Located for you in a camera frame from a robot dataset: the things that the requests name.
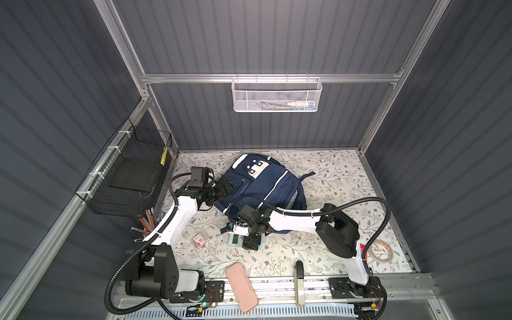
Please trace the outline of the light blue calculator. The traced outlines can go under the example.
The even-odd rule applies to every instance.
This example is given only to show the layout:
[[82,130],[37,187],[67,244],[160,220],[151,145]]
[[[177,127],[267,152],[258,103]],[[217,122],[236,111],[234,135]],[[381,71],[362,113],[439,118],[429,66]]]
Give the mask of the light blue calculator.
[[[229,240],[228,240],[227,244],[230,247],[243,247],[243,242],[244,242],[244,236],[237,235],[234,233],[229,234]],[[258,246],[258,250],[264,250],[266,248],[267,248],[266,247],[266,236],[262,235],[260,245]]]

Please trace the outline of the navy blue student backpack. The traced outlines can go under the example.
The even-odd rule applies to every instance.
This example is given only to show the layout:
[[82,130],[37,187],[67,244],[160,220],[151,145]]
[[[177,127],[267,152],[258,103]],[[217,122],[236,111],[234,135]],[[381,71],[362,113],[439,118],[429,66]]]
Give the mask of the navy blue student backpack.
[[214,203],[229,218],[221,233],[233,233],[233,226],[239,221],[237,213],[242,206],[261,206],[253,196],[260,197],[275,207],[307,210],[301,182],[312,175],[313,172],[296,177],[270,156],[257,153],[239,156],[219,179],[229,182],[233,188],[231,195]]

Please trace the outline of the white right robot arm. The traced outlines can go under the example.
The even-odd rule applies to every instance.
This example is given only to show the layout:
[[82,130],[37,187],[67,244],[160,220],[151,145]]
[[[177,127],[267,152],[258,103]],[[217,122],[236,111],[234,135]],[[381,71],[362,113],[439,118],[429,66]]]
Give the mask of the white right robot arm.
[[[348,274],[347,285],[355,297],[363,297],[374,288],[386,296],[380,280],[373,275],[367,264],[367,252],[391,217],[391,210],[385,199],[364,197],[338,207],[328,203],[319,209],[293,210],[275,207],[257,196],[253,198],[261,204],[260,207],[253,208],[245,204],[237,213],[242,225],[248,228],[249,237],[280,231],[316,234],[331,253],[343,260]],[[377,231],[365,245],[361,245],[359,225],[344,210],[369,202],[380,203],[385,215]]]

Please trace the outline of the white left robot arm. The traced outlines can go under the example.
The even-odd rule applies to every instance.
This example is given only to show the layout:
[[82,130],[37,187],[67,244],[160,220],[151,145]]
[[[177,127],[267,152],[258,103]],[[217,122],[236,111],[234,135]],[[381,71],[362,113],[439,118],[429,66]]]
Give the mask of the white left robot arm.
[[[202,204],[212,206],[232,194],[233,188],[226,181],[215,180],[213,170],[208,167],[192,167],[185,177],[188,181],[182,187],[177,191],[169,190],[173,198],[171,209],[139,248],[127,252],[127,259],[109,280],[104,294],[104,304],[109,313],[126,315],[154,302],[162,305],[175,296],[190,299],[205,295],[203,272],[180,269],[173,246]],[[112,292],[118,277],[124,279],[127,295],[143,297],[145,301],[125,309],[115,306]]]

